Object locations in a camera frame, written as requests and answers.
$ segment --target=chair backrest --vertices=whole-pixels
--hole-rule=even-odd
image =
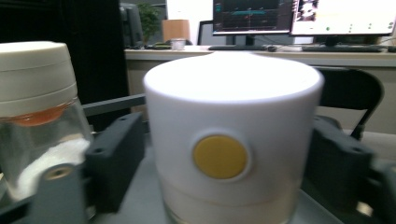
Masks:
[[[321,106],[365,110],[351,136],[361,139],[364,125],[383,97],[383,86],[373,75],[350,68],[314,66],[324,76]]]

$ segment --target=monitor screen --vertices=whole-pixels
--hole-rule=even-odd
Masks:
[[[295,0],[291,35],[390,35],[395,0]]]
[[[292,6],[292,0],[214,0],[213,35],[288,34]]]

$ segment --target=potted plant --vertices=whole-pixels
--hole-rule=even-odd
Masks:
[[[138,3],[140,21],[143,29],[143,43],[147,45],[149,39],[160,31],[160,10],[149,3]]]

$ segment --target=yellow circular button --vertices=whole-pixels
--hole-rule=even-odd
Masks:
[[[204,174],[216,179],[228,179],[244,171],[248,154],[235,139],[212,135],[198,142],[193,150],[193,159]]]

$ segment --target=keyboard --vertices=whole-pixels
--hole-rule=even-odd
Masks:
[[[216,45],[209,50],[267,50],[266,46],[245,46],[245,45]]]
[[[360,52],[360,53],[379,53],[382,52],[381,48],[370,47],[370,46],[335,46],[335,47],[325,47],[325,46],[309,46],[302,47],[302,51],[305,52]]]

